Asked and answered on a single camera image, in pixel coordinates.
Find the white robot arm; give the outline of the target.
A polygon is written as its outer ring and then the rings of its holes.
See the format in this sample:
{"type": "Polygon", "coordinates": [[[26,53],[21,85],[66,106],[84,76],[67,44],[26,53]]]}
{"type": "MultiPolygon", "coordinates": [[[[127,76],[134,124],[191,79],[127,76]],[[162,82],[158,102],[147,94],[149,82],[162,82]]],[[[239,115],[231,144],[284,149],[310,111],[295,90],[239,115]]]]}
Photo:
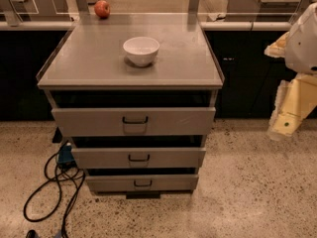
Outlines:
{"type": "Polygon", "coordinates": [[[317,107],[317,3],[308,6],[290,30],[264,50],[266,56],[284,58],[296,72],[277,88],[267,135],[276,141],[291,137],[317,107]]]}

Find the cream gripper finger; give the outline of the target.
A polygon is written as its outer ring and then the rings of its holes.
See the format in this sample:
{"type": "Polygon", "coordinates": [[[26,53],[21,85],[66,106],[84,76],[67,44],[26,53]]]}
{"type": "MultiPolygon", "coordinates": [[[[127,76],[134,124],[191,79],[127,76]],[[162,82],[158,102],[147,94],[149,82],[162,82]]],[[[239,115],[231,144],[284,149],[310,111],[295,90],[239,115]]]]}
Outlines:
{"type": "Polygon", "coordinates": [[[317,106],[317,76],[298,73],[277,88],[267,135],[275,141],[291,137],[317,106]]]}
{"type": "Polygon", "coordinates": [[[264,50],[264,54],[271,58],[284,58],[285,57],[285,47],[286,47],[286,39],[289,33],[286,32],[282,36],[280,36],[274,43],[267,46],[264,50]]]}

